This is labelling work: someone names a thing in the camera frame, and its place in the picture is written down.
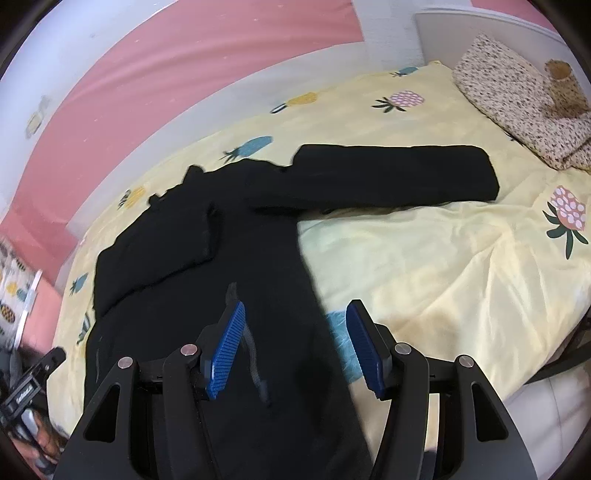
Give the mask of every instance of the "pillow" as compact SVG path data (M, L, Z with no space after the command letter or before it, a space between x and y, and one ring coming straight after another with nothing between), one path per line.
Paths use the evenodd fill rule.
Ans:
M550 167L591 171L591 148L586 145L591 113L561 118L545 90L546 77L516 52L480 34L458 62L453 78L475 107Z

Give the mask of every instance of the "pink wall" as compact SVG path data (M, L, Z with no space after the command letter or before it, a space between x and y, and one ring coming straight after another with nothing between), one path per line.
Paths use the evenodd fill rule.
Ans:
M548 19L527 0L472 0L472 5L477 8L486 8L495 12L513 15L556 31Z
M251 73L362 40L350 0L178 0L131 31L68 94L0 231L54 280L76 245L68 221L151 134Z

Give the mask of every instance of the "jacket sleeve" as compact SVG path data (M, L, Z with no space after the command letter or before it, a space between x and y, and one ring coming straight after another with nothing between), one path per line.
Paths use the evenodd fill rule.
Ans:
M97 318L133 291L215 256L222 218L214 204L173 206L159 212L159 205L151 205L100 253L94 289Z
M478 147L304 145L291 167L265 176L251 208L301 212L495 200L499 183Z

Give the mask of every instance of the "black strap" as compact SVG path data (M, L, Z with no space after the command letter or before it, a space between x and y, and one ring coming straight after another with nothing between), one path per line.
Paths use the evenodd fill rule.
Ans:
M525 384L539 382L546 378L553 377L577 367L591 359L591 342L579 345L584 334L591 329L591 308L587 311L583 319L579 322L578 327L573 332L573 335L568 342L564 352L560 357L544 365L533 377L531 377Z

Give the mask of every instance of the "pineapple print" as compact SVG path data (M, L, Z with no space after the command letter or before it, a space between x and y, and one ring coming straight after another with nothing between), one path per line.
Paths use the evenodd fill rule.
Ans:
M243 143L240 147L236 147L230 152L224 152L224 156L220 158L224 163L231 162L238 157L250 157L251 155L258 152L260 149L265 148L267 145L273 142L273 137L256 137L248 142Z
M88 272L84 275L81 275L77 279L72 282L72 286L70 287L70 297L74 295L74 293L78 293L82 287L84 286L84 282L88 278Z
M27 269L26 265L21 261L20 258L15 257L14 261L17 263L17 267L21 271L25 271Z
M518 138L511 135L509 132L506 132L505 130L503 130L503 133L509 138L510 141L517 142L522 147L524 146L523 143L521 143L521 141Z
M391 73L390 75L392 75L393 77L404 77L406 75L410 75L411 73L414 73L418 70L418 68L416 67L404 67L403 69L400 69L397 72Z
M574 238L582 244L588 245L589 241L581 235L587 221L587 209L584 203L577 200L577 197L562 185L558 185L548 202L548 208L554 215L544 212L546 219L553 225L558 225L548 230L546 235L549 238L559 238L566 234L566 259L570 258L573 252Z
M14 323L14 321L17 319L12 309L5 303L0 304L0 314L2 314L8 323Z
M318 100L318 94L314 92L308 92L276 106L273 110L271 110L271 113L279 113L283 109L293 105L307 105L308 103L314 103L316 100Z
M16 282L10 282L8 285L6 285L6 291L12 295L13 297L17 294L17 290L18 290L18 285L16 284Z
M145 195L145 193L146 189L144 186L137 187L133 190L127 190L125 194L121 197L117 209L119 210L123 205L125 205L125 208L133 207L133 205L138 203L138 200L142 198Z
M17 290L17 297L20 301L25 301L27 299L27 291L23 290L22 288L19 288Z
M82 340L84 340L88 330L90 330L90 317L88 316L88 313L85 313L84 319L82 320L82 329L78 334L78 341L76 342L76 345L80 345L82 343Z
M418 93L414 93L411 90L404 90L402 92L395 93L389 98L382 97L383 100L376 100L377 105L372 105L374 108L383 108L384 113L391 112L396 109L399 112L406 112L402 107L413 107L420 105L425 101Z

